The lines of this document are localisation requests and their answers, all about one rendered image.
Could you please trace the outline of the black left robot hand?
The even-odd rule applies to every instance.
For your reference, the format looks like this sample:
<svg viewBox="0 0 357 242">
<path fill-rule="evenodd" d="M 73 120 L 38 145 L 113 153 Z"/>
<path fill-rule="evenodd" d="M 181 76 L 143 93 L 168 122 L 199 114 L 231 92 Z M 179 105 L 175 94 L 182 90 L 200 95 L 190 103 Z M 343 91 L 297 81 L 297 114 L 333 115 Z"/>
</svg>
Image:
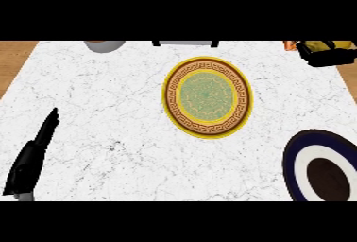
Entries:
<svg viewBox="0 0 357 242">
<path fill-rule="evenodd" d="M 30 193 L 38 183 L 44 154 L 58 125 L 57 109 L 48 113 L 33 140 L 29 140 L 16 156 L 5 180 L 2 195 Z"/>
</svg>

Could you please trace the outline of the yellow brown patterned plate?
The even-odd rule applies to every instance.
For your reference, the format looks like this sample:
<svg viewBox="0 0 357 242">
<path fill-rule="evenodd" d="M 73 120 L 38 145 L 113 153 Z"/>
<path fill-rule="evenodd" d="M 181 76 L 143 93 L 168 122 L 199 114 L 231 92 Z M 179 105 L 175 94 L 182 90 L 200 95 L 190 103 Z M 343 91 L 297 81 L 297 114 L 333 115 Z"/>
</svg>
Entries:
<svg viewBox="0 0 357 242">
<path fill-rule="evenodd" d="M 165 114 L 176 128 L 202 139 L 219 139 L 244 125 L 252 89 L 238 68 L 216 57 L 193 57 L 169 70 L 162 87 Z"/>
</svg>

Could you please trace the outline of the navy white brown plate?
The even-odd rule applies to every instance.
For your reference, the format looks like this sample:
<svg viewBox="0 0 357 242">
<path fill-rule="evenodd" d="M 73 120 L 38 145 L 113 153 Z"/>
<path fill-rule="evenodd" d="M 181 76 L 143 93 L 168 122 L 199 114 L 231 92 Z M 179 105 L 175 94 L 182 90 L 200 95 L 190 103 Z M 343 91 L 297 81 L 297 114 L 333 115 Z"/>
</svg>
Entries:
<svg viewBox="0 0 357 242">
<path fill-rule="evenodd" d="M 357 146 L 336 133 L 303 130 L 283 152 L 293 201 L 357 201 Z"/>
</svg>

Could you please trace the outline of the grey round pot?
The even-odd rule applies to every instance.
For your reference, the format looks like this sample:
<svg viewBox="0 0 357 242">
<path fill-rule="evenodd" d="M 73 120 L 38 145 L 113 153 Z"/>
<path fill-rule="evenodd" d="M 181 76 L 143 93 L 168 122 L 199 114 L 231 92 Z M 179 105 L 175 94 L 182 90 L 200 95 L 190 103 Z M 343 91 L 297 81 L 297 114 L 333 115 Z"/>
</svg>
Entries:
<svg viewBox="0 0 357 242">
<path fill-rule="evenodd" d="M 94 53 L 110 53 L 113 52 L 122 45 L 123 41 L 85 41 L 86 48 Z"/>
</svg>

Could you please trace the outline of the black yellow object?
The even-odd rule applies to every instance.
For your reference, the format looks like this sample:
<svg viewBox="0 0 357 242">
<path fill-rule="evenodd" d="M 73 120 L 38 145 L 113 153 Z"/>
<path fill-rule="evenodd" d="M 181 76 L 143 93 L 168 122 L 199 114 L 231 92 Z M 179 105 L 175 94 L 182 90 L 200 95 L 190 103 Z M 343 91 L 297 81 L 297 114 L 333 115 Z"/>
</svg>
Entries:
<svg viewBox="0 0 357 242">
<path fill-rule="evenodd" d="M 325 67 L 351 64 L 357 59 L 357 49 L 337 48 L 331 41 L 323 41 L 328 49 L 314 52 L 305 42 L 299 42 L 294 47 L 300 58 L 312 67 Z"/>
</svg>

